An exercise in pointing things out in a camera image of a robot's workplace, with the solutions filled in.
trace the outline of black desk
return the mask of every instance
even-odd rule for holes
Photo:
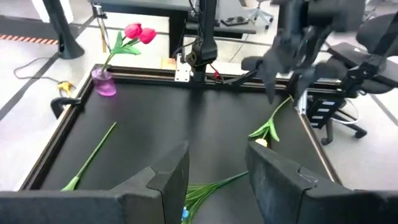
[[[268,104],[262,88],[230,88],[174,82],[171,70],[110,68],[117,94],[99,96],[87,78],[32,169],[23,189],[64,187],[113,122],[112,134],[82,177],[79,189],[112,189],[181,141],[190,141],[190,183],[215,182],[246,170],[247,136],[285,99]],[[271,148],[318,174],[338,181],[305,116],[287,104],[275,116],[280,142]],[[263,223],[247,177],[220,189],[195,223]]]
[[[169,18],[169,57],[181,46],[182,34],[196,35],[198,25],[188,22],[188,11],[191,10],[188,0],[97,0],[106,12],[165,16]],[[220,0],[219,19],[233,16],[247,17],[238,0]],[[227,27],[220,24],[215,27],[215,36],[238,38],[243,33],[255,34],[256,29],[251,23],[241,26]]]

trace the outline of floor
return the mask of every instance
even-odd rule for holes
[[[255,0],[247,0],[248,7],[256,6]],[[75,20],[73,23],[82,24],[91,16],[90,5],[82,0],[70,0]],[[264,10],[275,15],[274,25],[265,32],[261,22],[258,22],[256,35],[244,36],[250,42],[271,44],[276,32],[277,8],[267,4]],[[377,13],[386,13],[392,6],[381,6]],[[38,19],[31,0],[2,0],[0,2],[0,15]],[[109,13],[106,24],[113,27],[109,30],[110,40],[114,40],[118,28],[122,29],[130,22],[141,22],[145,27],[153,27],[159,32],[168,32],[167,18],[153,16],[138,16],[129,14]],[[74,60],[58,59],[44,74],[58,80],[68,80],[78,85],[95,63],[103,63],[106,54],[102,53],[100,30],[94,21],[77,38],[77,42],[85,49],[85,54]],[[352,35],[334,35],[328,39],[330,44],[342,41],[355,42]],[[153,43],[140,45],[142,55],[130,57],[118,55],[111,62],[113,65],[126,65],[132,67],[160,68],[161,59],[168,57],[167,35],[158,35]],[[218,40],[217,64],[220,70],[240,72],[239,62],[250,55],[262,55],[269,47],[255,44],[245,44]],[[0,108],[18,92],[27,80],[17,80],[12,75],[14,68],[22,66],[38,57],[51,57],[57,51],[54,45],[40,45],[25,42],[0,40],[2,56],[0,66],[3,69],[0,89]],[[317,60],[326,60],[326,53],[319,54]],[[29,76],[38,71],[46,59],[42,59],[31,66],[20,70],[18,75]],[[45,145],[46,137],[51,133],[57,120],[51,112],[49,103],[58,96],[56,84],[48,80],[35,82],[23,95],[20,102],[0,120],[0,190],[13,190],[20,184],[21,178],[30,171],[37,156]],[[363,139],[353,138],[353,132],[348,128],[335,125],[335,141],[325,147],[337,173],[345,186],[351,189],[398,189],[398,179],[393,170],[398,169],[398,127],[388,117],[388,110],[398,118],[396,98],[398,90],[385,95],[361,96],[354,99],[363,119],[359,124],[368,130],[368,135]],[[325,135],[324,131],[317,131],[319,137]]]

